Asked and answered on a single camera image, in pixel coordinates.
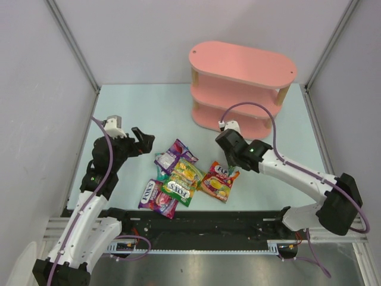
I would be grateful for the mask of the green spring tea candy bag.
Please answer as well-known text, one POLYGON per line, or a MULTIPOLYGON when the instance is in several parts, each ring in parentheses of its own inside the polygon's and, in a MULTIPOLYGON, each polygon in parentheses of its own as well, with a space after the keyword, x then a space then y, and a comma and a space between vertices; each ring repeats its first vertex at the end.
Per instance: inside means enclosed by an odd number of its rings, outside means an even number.
POLYGON ((236 166, 229 166, 228 168, 229 176, 236 172, 236 166))

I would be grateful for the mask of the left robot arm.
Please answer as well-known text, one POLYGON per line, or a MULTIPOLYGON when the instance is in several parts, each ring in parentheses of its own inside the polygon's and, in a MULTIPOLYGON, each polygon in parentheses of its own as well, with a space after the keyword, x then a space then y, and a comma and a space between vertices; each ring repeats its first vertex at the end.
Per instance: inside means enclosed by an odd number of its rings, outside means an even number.
POLYGON ((93 143, 92 159, 80 186, 77 204, 59 240, 46 259, 37 259, 32 273, 38 285, 89 285, 94 266, 108 245, 130 227, 127 211, 110 208, 95 226, 128 158, 148 154, 153 135, 134 127, 131 138, 118 128, 104 130, 93 143))

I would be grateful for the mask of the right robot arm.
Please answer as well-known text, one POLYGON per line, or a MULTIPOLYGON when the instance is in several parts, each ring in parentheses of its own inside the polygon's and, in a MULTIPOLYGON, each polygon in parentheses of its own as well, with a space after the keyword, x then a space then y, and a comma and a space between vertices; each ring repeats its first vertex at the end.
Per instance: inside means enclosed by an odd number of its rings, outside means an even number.
POLYGON ((303 207, 284 207, 277 220, 291 231, 324 227, 345 236, 360 212, 362 200, 354 178, 315 172, 296 164, 274 145, 260 140, 247 143, 241 134, 227 129, 216 137, 229 166, 262 173, 303 192, 314 200, 303 207))

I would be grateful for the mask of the green Fox's candy bag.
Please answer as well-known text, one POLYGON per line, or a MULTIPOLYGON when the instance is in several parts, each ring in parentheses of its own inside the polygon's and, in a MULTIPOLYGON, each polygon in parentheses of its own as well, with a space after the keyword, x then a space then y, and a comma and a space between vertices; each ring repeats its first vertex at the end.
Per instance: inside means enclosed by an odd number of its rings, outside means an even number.
POLYGON ((194 193, 205 175, 203 170, 181 158, 164 181, 161 190, 184 206, 189 207, 194 193))

